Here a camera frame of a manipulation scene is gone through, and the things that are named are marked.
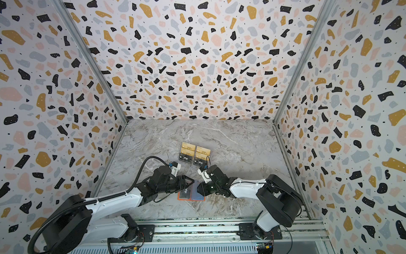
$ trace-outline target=wire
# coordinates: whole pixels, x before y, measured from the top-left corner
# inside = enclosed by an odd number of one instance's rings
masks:
[[[272,234],[272,240],[269,240],[269,242],[267,242],[265,245],[267,245],[268,244],[268,246],[269,246],[269,243],[270,242],[272,242],[272,247],[274,246],[274,233],[271,231],[271,234]]]
[[[233,184],[230,185],[230,188],[231,188],[231,186],[236,185],[236,184],[238,184],[238,183],[242,183],[242,182],[247,182],[247,181],[235,182],[235,183],[233,183]],[[298,201],[292,194],[290,194],[289,192],[284,191],[284,190],[281,189],[279,186],[276,186],[276,185],[273,185],[273,184],[270,184],[270,183],[267,183],[267,182],[259,182],[258,184],[270,185],[270,186],[272,186],[272,187],[278,188],[278,189],[281,191],[281,193],[282,193],[282,191],[285,192],[286,194],[288,194],[289,196],[291,196],[291,197],[298,203],[298,205],[299,205],[299,207],[300,207],[300,212],[296,215],[296,217],[298,217],[298,216],[302,213],[302,205],[301,205],[301,204],[299,203],[299,201]]]
[[[141,232],[141,234],[143,235],[143,243],[141,244],[141,246],[140,246],[140,248],[144,245],[144,242],[145,242],[145,236],[144,236],[144,233],[143,232]]]
[[[141,167],[140,167],[140,170],[138,170],[138,174],[137,174],[137,176],[135,177],[135,180],[134,180],[134,182],[132,183],[131,187],[128,188],[128,190],[126,190],[127,193],[129,193],[129,192],[135,187],[135,185],[137,184],[138,179],[140,178],[140,175],[141,175],[141,171],[143,170],[145,164],[147,163],[147,161],[148,161],[149,159],[157,159],[157,160],[159,160],[160,162],[162,162],[165,166],[168,166],[168,164],[167,164],[166,162],[164,162],[161,158],[159,158],[159,157],[157,157],[157,156],[149,156],[149,157],[147,157],[147,158],[144,160],[144,162],[142,163],[142,165],[141,165]]]
[[[159,202],[161,202],[162,200],[164,200],[165,198],[169,197],[169,195],[166,195],[164,198],[161,198],[161,199],[158,200],[158,201],[155,201],[155,200],[154,200],[154,202],[155,202],[155,203],[159,203]]]
[[[212,162],[210,161],[210,157],[209,157],[208,155],[206,156],[206,165],[209,165],[209,164],[207,163],[207,158],[209,158],[210,166],[212,166]]]
[[[290,235],[290,248],[289,248],[289,250],[287,251],[287,253],[286,254],[289,254],[289,252],[290,252],[290,250],[292,249],[292,246],[293,246],[293,238],[292,238],[292,234],[290,233],[290,231],[288,230],[288,228],[287,227],[285,227],[286,228],[286,230],[287,230],[287,232],[289,233],[289,235]]]
[[[113,254],[110,241],[111,241],[111,238],[107,238],[107,250],[108,250],[108,253]]]

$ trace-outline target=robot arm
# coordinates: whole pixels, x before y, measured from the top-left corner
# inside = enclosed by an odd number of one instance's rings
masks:
[[[216,165],[209,168],[203,165],[198,172],[205,180],[197,188],[197,192],[203,196],[216,193],[227,198],[253,198],[261,201],[266,211],[260,213],[253,224],[255,235],[261,239],[266,238],[267,232],[279,224],[291,227],[301,210],[303,199],[299,193],[276,175],[271,174],[261,180],[228,178]]]
[[[194,180],[185,175],[175,176],[179,169],[180,164],[177,162],[161,166],[155,169],[152,176],[135,184],[129,191],[97,198],[82,199],[79,195],[69,197],[44,223],[47,225],[42,234],[48,253],[65,254],[79,244],[99,239],[116,238],[120,242],[133,242],[141,237],[140,228],[128,214],[114,219],[102,218],[123,209],[142,206],[155,200],[159,193],[171,194],[188,188]],[[31,239],[29,254],[37,253],[34,244],[38,235]]]

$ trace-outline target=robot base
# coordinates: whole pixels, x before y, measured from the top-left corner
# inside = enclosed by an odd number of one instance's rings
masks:
[[[252,223],[240,223],[238,224],[239,232],[237,235],[240,236],[241,240],[258,240],[259,238],[255,236],[254,228]],[[272,233],[274,234],[274,240],[281,240],[282,233],[279,226],[274,227],[271,231],[266,232],[267,237],[264,240],[272,240]]]
[[[141,239],[139,239],[139,243],[141,244],[143,241],[144,241],[144,243],[152,242],[155,225],[138,225],[138,227],[139,227],[138,233],[141,235]],[[112,238],[111,242],[112,243],[125,243],[126,241],[124,241],[122,239]]]

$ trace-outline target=black cable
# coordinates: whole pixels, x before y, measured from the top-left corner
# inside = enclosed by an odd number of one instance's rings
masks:
[[[134,182],[132,183],[131,187],[128,188],[128,190],[126,190],[127,193],[129,193],[129,192],[135,187],[135,185],[137,184],[138,178],[140,178],[141,171],[143,170],[143,168],[144,168],[144,166],[145,166],[145,163],[147,163],[147,161],[148,161],[149,159],[157,159],[157,160],[159,160],[160,162],[162,162],[165,166],[168,166],[168,164],[167,164],[166,162],[164,162],[161,158],[159,158],[159,157],[157,157],[157,156],[149,156],[149,157],[147,157],[147,158],[144,160],[144,162],[142,163],[142,165],[141,165],[141,167],[140,167],[140,170],[138,171],[138,174],[137,174],[137,176],[136,176]]]
[[[231,186],[236,185],[237,183],[242,183],[242,182],[235,182],[235,183],[233,183],[233,184],[230,185],[230,188],[231,188]],[[292,194],[290,194],[289,192],[284,191],[284,190],[281,189],[279,186],[276,186],[276,185],[274,185],[274,184],[270,184],[270,183],[267,183],[267,182],[259,182],[258,184],[271,185],[271,187],[276,187],[276,188],[278,188],[278,189],[281,191],[281,193],[282,193],[282,191],[285,192],[286,194],[288,194],[289,196],[291,196],[291,197],[298,203],[298,205],[299,205],[299,207],[300,207],[300,212],[296,215],[296,217],[298,217],[298,216],[302,213],[302,206],[301,206],[301,204],[300,204],[299,201],[298,201]]]
[[[154,200],[154,202],[155,202],[155,203],[159,203],[159,202],[161,202],[162,200],[164,200],[165,198],[169,197],[169,195],[166,195],[166,197],[164,197],[164,198],[162,198],[162,199],[160,199],[160,200],[158,200],[158,201],[155,201],[155,200]]]
[[[287,253],[286,254],[289,254],[289,252],[290,252],[290,250],[292,249],[292,246],[293,246],[293,238],[292,238],[292,234],[290,233],[290,231],[289,231],[289,229],[287,228],[287,227],[285,227],[286,228],[286,230],[287,230],[287,232],[289,233],[289,235],[290,235],[290,248],[289,248],[289,250],[287,251]]]
[[[209,158],[210,166],[212,166],[212,162],[210,161],[210,157],[207,155],[206,156],[206,165],[207,165],[207,167],[209,167],[209,164],[207,163],[207,158]]]
[[[125,192],[123,191],[123,192],[121,192],[121,193],[115,193],[115,194],[112,194],[112,195],[110,195],[110,196],[102,197],[102,198],[100,198],[100,199],[98,199],[98,200],[97,200],[97,199],[95,199],[95,200],[89,200],[89,201],[85,201],[85,202],[82,202],[82,203],[79,203],[79,204],[75,204],[75,205],[72,205],[72,206],[69,207],[69,208],[66,208],[65,210],[60,211],[59,213],[55,214],[54,216],[49,217],[49,218],[41,225],[41,227],[39,227],[39,229],[33,234],[32,238],[31,238],[31,240],[30,240],[30,242],[29,242],[29,244],[28,244],[28,247],[27,247],[27,252],[28,252],[28,254],[48,254],[48,253],[51,252],[51,250],[47,250],[47,251],[45,251],[45,252],[36,252],[36,251],[34,250],[35,242],[37,241],[37,239],[38,239],[38,237],[40,236],[40,234],[42,234],[42,232],[46,229],[46,227],[48,227],[48,225],[49,225],[50,223],[52,223],[53,221],[59,219],[61,216],[65,215],[66,213],[68,213],[68,212],[70,212],[70,211],[73,211],[73,210],[75,210],[75,209],[77,209],[77,208],[79,208],[79,207],[87,206],[87,205],[90,205],[90,204],[94,204],[94,203],[96,203],[96,202],[102,202],[102,201],[109,200],[109,199],[116,198],[116,197],[120,197],[120,196],[125,195],[126,193],[129,193],[129,192],[134,188],[134,186],[137,184],[137,181],[138,181],[138,179],[140,178],[140,174],[141,174],[141,171],[143,170],[143,168],[144,168],[144,166],[145,166],[145,163],[147,163],[147,161],[148,161],[149,159],[152,159],[152,158],[153,158],[153,159],[157,159],[157,160],[161,161],[163,164],[165,164],[166,166],[168,166],[168,164],[166,164],[166,162],[164,162],[161,158],[156,157],[156,156],[149,156],[149,157],[147,157],[147,158],[144,160],[144,162],[142,163],[142,165],[141,165],[141,167],[140,167],[140,170],[138,171],[137,177],[135,178],[133,184],[132,184],[131,187],[130,187],[128,190],[126,190]]]
[[[111,249],[110,240],[111,240],[111,238],[107,238],[107,250],[108,250],[108,253],[114,254],[113,250]]]

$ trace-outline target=gray marble surface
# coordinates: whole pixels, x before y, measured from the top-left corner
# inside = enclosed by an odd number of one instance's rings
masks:
[[[127,189],[150,155],[177,161],[182,142],[210,149],[211,163],[228,177],[257,180],[276,174],[293,187],[270,120],[131,120],[98,196]],[[203,181],[197,166],[180,163],[178,175]],[[160,165],[150,159],[139,182]],[[157,200],[165,195],[159,194]],[[203,202],[180,201],[176,193],[160,203],[150,202],[115,215],[129,213],[135,219],[255,217],[264,209],[259,200],[249,198],[211,194]]]

